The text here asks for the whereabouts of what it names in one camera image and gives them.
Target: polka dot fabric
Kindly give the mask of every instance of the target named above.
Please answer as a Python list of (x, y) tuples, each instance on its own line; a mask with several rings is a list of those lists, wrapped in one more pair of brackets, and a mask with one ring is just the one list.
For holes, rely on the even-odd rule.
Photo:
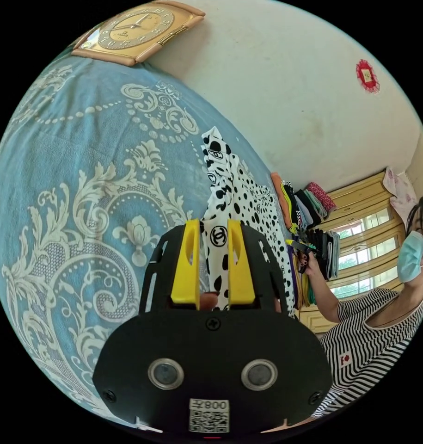
[(232, 154), (216, 127), (202, 134), (204, 161), (211, 181), (211, 196), (202, 219), (210, 291), (219, 292), (216, 309), (228, 310), (228, 219), (240, 220), (264, 234), (282, 269), (286, 310), (294, 317), (294, 289), (291, 265), (283, 233), (278, 223), (275, 200), (269, 189), (259, 186)]

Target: pink cloth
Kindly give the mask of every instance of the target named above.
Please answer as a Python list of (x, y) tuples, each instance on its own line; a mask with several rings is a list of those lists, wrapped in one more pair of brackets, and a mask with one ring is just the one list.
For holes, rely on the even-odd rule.
[(399, 214), (407, 229), (407, 219), (410, 210), (418, 202), (412, 184), (405, 174), (398, 176), (389, 167), (386, 169), (386, 175), (382, 184), (389, 193), (393, 194), (390, 198), (390, 205)]
[(327, 213), (336, 209), (336, 204), (318, 184), (311, 182), (307, 185), (306, 189), (311, 191), (313, 195), (321, 202)]

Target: striped shirt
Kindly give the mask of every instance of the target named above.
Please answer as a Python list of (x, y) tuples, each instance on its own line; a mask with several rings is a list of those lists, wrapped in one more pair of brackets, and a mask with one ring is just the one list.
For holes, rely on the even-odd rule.
[(409, 345), (423, 317), (423, 302), (401, 322), (389, 327), (370, 327), (366, 321), (398, 296), (398, 292), (374, 289), (341, 301), (340, 323), (321, 339), (330, 363), (333, 385), (312, 415), (332, 413), (366, 394), (393, 367)]

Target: clock hand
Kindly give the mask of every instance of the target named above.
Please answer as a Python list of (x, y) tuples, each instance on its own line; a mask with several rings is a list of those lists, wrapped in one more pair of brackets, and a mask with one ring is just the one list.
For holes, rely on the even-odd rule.
[(139, 20), (137, 20), (137, 22), (135, 23), (135, 25), (139, 25), (143, 20), (145, 20), (150, 14), (145, 14), (143, 17), (141, 17)]
[(132, 25), (118, 26), (117, 28), (113, 28), (112, 31), (117, 31), (117, 30), (119, 30), (119, 29), (125, 29), (125, 28), (133, 29), (133, 28), (137, 28), (137, 27), (139, 27), (139, 26), (140, 26), (140, 25), (134, 23), (134, 24), (132, 24)]

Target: blue bedspread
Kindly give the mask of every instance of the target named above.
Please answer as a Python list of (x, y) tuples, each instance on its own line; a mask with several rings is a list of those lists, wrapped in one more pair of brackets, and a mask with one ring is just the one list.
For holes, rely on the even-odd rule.
[[(210, 182), (201, 134), (213, 126), (274, 193), (243, 136), (147, 64), (59, 57), (23, 97), (1, 141), (6, 315), (47, 377), (105, 418), (120, 422), (93, 387), (96, 359), (111, 331), (137, 313), (160, 236), (203, 216)], [(201, 287), (208, 288), (203, 265)]]

